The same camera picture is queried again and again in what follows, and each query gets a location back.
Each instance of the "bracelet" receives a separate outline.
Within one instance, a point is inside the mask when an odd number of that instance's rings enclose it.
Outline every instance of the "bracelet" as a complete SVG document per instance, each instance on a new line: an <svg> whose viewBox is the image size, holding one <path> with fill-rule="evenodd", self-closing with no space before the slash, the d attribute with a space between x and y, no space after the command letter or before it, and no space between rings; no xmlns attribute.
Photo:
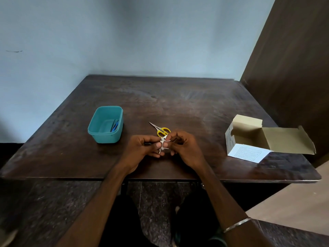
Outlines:
<svg viewBox="0 0 329 247"><path fill-rule="evenodd" d="M246 218L244 220L241 220L240 222L237 222L236 224L233 224L232 226L230 226L229 228L227 228L226 230L223 231L223 233L226 233L232 229L234 229L235 227L244 224L245 222L248 222L249 220L251 220L251 218Z"/></svg>

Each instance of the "yellow scissors handle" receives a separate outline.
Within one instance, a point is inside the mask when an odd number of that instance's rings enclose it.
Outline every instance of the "yellow scissors handle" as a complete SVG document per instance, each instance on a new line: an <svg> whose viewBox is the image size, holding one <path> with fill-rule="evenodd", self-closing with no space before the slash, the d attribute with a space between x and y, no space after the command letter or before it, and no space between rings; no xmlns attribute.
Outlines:
<svg viewBox="0 0 329 247"><path fill-rule="evenodd" d="M161 128L161 130L158 130L158 133L157 134L158 134L159 137L164 137L164 136L166 136L170 132L171 131L168 128L163 127L163 128Z"/></svg>

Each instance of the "cardboard flap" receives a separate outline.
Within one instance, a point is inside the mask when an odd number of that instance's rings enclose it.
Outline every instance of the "cardboard flap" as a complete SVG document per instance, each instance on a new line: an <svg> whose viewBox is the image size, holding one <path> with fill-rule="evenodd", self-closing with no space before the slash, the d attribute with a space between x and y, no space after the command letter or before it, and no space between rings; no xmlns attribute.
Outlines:
<svg viewBox="0 0 329 247"><path fill-rule="evenodd" d="M263 122L263 120L237 114L234 117L233 122L247 124L257 128L261 128L262 127L261 123Z"/></svg>
<svg viewBox="0 0 329 247"><path fill-rule="evenodd" d="M314 144L302 127L263 127L262 130L269 149L274 152L315 154Z"/></svg>

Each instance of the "person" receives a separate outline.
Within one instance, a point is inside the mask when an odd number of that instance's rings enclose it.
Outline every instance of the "person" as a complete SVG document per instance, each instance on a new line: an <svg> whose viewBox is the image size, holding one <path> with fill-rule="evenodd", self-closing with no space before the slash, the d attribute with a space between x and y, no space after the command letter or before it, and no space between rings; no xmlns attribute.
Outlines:
<svg viewBox="0 0 329 247"><path fill-rule="evenodd" d="M156 246L143 235L132 200L117 193L126 175L135 171L146 155L164 156L164 152L158 154L160 139L151 135L130 138L117 165L56 246ZM272 246L222 185L195 137L175 130L166 140L163 146L170 149L172 156L179 154L205 187L184 199L176 215L173 244L177 247Z"/></svg>

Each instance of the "open cardboard box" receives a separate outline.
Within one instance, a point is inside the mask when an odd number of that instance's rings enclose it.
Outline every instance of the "open cardboard box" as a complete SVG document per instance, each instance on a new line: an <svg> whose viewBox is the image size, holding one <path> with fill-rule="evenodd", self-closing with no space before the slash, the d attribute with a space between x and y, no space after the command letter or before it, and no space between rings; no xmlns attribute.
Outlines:
<svg viewBox="0 0 329 247"><path fill-rule="evenodd" d="M259 163L270 152L315 154L302 126L262 127L262 120L236 115L225 133L227 155Z"/></svg>

